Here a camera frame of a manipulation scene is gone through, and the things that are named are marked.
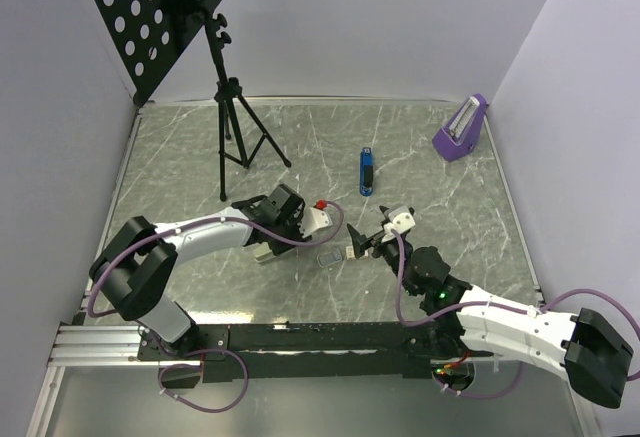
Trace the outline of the small white staple box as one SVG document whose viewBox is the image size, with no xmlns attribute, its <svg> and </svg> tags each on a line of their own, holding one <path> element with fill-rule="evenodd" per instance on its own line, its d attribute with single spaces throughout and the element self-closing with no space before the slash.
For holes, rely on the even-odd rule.
<svg viewBox="0 0 640 437">
<path fill-rule="evenodd" d="M 358 257 L 355 254 L 355 250 L 354 250 L 354 248 L 352 246 L 346 246 L 345 247 L 345 256 L 346 256 L 347 260 L 357 260 L 358 259 Z M 362 258 L 369 257 L 369 256 L 370 256 L 369 250 L 365 250 L 363 255 L 362 255 Z"/>
</svg>

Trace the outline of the silver staple tray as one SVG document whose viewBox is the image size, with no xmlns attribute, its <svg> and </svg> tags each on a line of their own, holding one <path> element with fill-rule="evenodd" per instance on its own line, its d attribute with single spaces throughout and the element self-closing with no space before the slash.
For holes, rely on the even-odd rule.
<svg viewBox="0 0 640 437">
<path fill-rule="evenodd" d="M 343 260 L 342 254 L 339 250 L 334 250 L 325 254 L 321 254 L 317 257 L 318 264 L 321 267 L 328 267 L 337 264 Z"/>
</svg>

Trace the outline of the beige white stapler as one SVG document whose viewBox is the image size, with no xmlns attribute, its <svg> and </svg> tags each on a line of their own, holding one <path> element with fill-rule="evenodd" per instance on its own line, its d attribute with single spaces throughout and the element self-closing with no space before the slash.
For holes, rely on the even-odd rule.
<svg viewBox="0 0 640 437">
<path fill-rule="evenodd" d="M 259 264 L 266 263 L 276 257 L 268 243 L 261 243 L 257 245 L 253 250 L 253 255 L 255 261 Z"/>
</svg>

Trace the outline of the blue black stapler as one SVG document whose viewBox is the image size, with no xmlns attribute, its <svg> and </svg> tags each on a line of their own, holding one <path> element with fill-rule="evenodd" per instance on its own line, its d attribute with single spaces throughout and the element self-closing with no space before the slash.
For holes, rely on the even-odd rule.
<svg viewBox="0 0 640 437">
<path fill-rule="evenodd" d="M 363 147 L 359 157 L 359 192 L 364 197 L 373 194 L 374 156 L 371 147 Z"/>
</svg>

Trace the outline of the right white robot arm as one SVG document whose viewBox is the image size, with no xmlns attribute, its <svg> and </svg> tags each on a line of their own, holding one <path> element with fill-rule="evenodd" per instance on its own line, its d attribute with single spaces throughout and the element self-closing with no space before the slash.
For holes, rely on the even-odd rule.
<svg viewBox="0 0 640 437">
<path fill-rule="evenodd" d="M 597 311 L 556 312 L 552 305 L 525 305 L 498 297 L 453 276 L 434 246 L 414 247 L 408 235 L 415 227 L 414 210 L 382 208 L 377 233 L 366 236 L 347 227 L 354 255 L 371 253 L 396 275 L 397 294 L 420 298 L 424 317 L 409 320 L 402 303 L 396 317 L 405 327 L 435 331 L 445 357 L 489 353 L 552 373 L 571 389 L 601 407 L 617 409 L 632 372 L 632 346 Z"/>
</svg>

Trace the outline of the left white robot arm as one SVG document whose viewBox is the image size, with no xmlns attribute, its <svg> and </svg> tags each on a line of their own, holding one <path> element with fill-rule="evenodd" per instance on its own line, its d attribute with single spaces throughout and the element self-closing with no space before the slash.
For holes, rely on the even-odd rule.
<svg viewBox="0 0 640 437">
<path fill-rule="evenodd" d="M 203 218 L 153 224 L 142 216 L 129 219 L 89 270 L 94 284 L 125 321 L 138 321 L 162 339 L 177 359 L 192 355 L 197 325 L 166 294 L 177 266 L 218 250 L 266 243 L 274 255 L 306 242 L 301 229 L 304 199 L 285 184 L 271 194 L 237 201 Z"/>
</svg>

